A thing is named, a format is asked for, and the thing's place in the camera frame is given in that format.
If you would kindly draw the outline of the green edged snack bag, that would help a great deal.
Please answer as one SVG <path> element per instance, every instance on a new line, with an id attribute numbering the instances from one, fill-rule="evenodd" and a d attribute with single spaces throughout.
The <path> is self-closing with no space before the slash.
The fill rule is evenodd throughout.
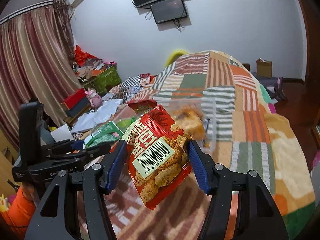
<path id="1" fill-rule="evenodd" d="M 106 122 L 97 126 L 93 132 L 84 139 L 83 148 L 94 147 L 105 142 L 115 143 L 123 134 L 113 121 Z"/>

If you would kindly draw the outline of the red barcode nugget snack bag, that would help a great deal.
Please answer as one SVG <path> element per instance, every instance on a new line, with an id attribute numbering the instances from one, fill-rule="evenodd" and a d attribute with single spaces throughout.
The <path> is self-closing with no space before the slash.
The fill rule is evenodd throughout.
<path id="1" fill-rule="evenodd" d="M 132 123 L 122 140 L 128 173 L 143 204 L 153 210 L 191 172 L 186 144 L 192 137 L 158 105 Z"/>

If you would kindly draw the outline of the red long snack bag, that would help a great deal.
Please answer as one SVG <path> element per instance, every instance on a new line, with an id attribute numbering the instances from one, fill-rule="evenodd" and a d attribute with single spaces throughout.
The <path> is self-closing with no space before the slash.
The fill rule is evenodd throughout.
<path id="1" fill-rule="evenodd" d="M 157 106 L 155 100 L 130 100 L 127 104 L 137 115 L 144 115 Z"/>

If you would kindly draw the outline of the green jelly cup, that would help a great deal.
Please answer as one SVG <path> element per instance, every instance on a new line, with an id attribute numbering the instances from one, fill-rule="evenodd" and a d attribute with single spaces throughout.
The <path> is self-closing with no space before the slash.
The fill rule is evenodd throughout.
<path id="1" fill-rule="evenodd" d="M 124 133 L 127 128 L 137 120 L 135 116 L 130 118 L 123 118 L 116 122 L 116 126 Z"/>

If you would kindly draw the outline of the blue white red snack bag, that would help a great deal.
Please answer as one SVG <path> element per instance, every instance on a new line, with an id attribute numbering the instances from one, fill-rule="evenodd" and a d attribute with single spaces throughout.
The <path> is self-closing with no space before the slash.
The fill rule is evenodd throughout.
<path id="1" fill-rule="evenodd" d="M 210 125 L 210 118 L 206 118 L 203 121 L 203 127 L 205 131 L 205 138 L 203 139 L 203 146 L 204 148 L 209 148 L 210 147 L 210 134 L 208 133 L 209 130 L 209 125 Z"/>

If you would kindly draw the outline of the cracker pack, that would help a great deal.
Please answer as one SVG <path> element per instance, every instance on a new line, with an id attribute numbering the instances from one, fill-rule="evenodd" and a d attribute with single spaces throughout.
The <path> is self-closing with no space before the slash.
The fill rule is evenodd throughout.
<path id="1" fill-rule="evenodd" d="M 203 127 L 203 114 L 198 109 L 185 106 L 182 109 L 171 112 L 171 117 L 176 124 L 195 140 L 203 140 L 205 131 Z"/>

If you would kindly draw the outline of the dark blue box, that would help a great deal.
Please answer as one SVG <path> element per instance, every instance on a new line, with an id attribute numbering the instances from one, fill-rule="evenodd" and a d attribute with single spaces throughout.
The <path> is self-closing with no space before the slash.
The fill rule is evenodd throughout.
<path id="1" fill-rule="evenodd" d="M 84 97 L 73 108 L 69 110 L 65 110 L 65 113 L 67 114 L 68 117 L 73 118 L 87 106 L 90 106 L 90 102 L 87 97 Z"/>

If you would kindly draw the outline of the red gift box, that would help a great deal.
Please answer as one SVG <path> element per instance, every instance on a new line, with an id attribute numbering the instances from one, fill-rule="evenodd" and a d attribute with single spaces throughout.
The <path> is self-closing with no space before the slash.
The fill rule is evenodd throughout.
<path id="1" fill-rule="evenodd" d="M 76 90 L 72 95 L 65 98 L 65 100 L 61 102 L 61 106 L 64 110 L 70 110 L 85 97 L 86 97 L 85 89 L 80 88 Z"/>

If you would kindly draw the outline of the striped pink beige curtain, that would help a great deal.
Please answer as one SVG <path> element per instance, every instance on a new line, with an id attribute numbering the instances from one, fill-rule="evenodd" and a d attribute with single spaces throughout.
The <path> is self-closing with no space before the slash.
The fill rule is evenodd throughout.
<path id="1" fill-rule="evenodd" d="M 1 131 L 19 148 L 20 105 L 37 98 L 57 126 L 61 102 L 81 87 L 72 70 L 74 41 L 65 0 L 1 24 Z"/>

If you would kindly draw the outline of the white plastic bag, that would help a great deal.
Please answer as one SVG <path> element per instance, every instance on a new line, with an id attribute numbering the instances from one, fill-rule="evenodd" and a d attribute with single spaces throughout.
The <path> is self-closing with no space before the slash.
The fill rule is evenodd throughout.
<path id="1" fill-rule="evenodd" d="M 98 124 L 106 122 L 113 116 L 118 107 L 123 103 L 123 99 L 112 99 L 104 101 L 103 105 L 94 111 L 84 113 L 78 117 L 77 122 L 73 125 L 71 133 L 84 132 L 95 128 Z"/>

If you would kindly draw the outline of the pink rabbit plush toy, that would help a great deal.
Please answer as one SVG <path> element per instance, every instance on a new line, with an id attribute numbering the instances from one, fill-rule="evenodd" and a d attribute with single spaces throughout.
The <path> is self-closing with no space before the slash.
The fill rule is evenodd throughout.
<path id="1" fill-rule="evenodd" d="M 85 90 L 85 94 L 87 95 L 91 107 L 93 109 L 98 109 L 100 106 L 103 105 L 101 96 L 97 93 L 95 89 L 89 88 L 88 90 Z"/>

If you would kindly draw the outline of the red plastic bag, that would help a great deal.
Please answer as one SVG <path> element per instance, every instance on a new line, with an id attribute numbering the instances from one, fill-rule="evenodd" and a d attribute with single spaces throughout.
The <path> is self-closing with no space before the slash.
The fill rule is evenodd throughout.
<path id="1" fill-rule="evenodd" d="M 82 49 L 80 48 L 79 45 L 75 46 L 74 54 L 75 54 L 74 61 L 78 65 L 80 65 L 81 67 L 85 64 L 85 62 L 88 59 L 97 59 L 97 57 L 95 57 L 85 51 L 82 51 Z"/>

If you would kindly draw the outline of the green storage box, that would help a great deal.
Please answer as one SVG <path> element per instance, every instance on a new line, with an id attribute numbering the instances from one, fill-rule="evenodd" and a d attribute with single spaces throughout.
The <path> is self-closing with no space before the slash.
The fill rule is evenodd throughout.
<path id="1" fill-rule="evenodd" d="M 100 70 L 90 70 L 86 78 L 87 82 L 84 83 L 84 87 L 86 89 L 93 88 L 100 95 L 105 95 L 113 87 L 121 83 L 121 78 L 115 66 Z"/>

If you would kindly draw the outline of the checkered patchwork blanket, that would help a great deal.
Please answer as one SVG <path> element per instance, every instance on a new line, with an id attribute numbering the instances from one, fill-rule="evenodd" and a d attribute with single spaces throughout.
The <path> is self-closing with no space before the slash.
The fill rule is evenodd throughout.
<path id="1" fill-rule="evenodd" d="M 107 93 L 107 98 L 122 99 L 123 103 L 127 103 L 135 94 L 146 88 L 153 78 L 154 76 L 151 76 L 150 73 L 128 77 L 125 81 L 113 87 Z"/>

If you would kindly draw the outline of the clear plastic storage bin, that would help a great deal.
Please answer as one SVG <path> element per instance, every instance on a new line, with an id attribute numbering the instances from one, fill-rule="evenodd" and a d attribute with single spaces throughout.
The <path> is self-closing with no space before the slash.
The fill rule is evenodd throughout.
<path id="1" fill-rule="evenodd" d="M 216 147 L 216 103 L 214 98 L 160 99 L 173 120 L 197 141 L 204 153 Z"/>

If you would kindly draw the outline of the patchwork striped bed quilt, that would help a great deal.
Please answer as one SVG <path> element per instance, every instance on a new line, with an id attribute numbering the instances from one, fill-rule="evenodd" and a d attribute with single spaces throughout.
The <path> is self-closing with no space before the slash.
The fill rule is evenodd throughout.
<path id="1" fill-rule="evenodd" d="M 266 89 L 230 55 L 203 51 L 181 56 L 131 98 L 195 99 L 204 116 L 215 119 L 205 151 L 232 171 L 256 170 L 283 217 L 290 239 L 315 210 L 315 193 L 303 150 L 289 121 L 277 114 Z M 105 197 L 118 239 L 196 239 L 210 198 L 190 174 L 154 210 L 142 203 L 127 171 Z"/>

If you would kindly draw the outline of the brown cardboard box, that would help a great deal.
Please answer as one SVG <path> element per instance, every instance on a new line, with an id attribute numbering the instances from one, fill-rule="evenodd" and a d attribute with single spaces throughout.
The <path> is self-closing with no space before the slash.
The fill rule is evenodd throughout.
<path id="1" fill-rule="evenodd" d="M 259 76 L 264 76 L 271 78 L 272 75 L 272 61 L 263 60 L 261 58 L 257 59 L 256 61 L 257 65 L 257 74 Z"/>

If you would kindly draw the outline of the brown wooden door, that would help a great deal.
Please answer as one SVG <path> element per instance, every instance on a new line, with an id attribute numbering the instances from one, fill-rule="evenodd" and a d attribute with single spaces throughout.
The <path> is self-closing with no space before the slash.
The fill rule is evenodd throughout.
<path id="1" fill-rule="evenodd" d="M 319 0 L 298 0 L 306 32 L 307 63 L 305 83 L 319 94 Z"/>

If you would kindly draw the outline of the small black wall monitor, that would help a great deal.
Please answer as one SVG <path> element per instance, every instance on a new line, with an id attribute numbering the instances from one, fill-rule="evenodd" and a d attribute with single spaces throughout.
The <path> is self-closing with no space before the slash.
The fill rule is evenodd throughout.
<path id="1" fill-rule="evenodd" d="M 184 0 L 161 0 L 150 4 L 150 9 L 156 24 L 188 17 Z"/>

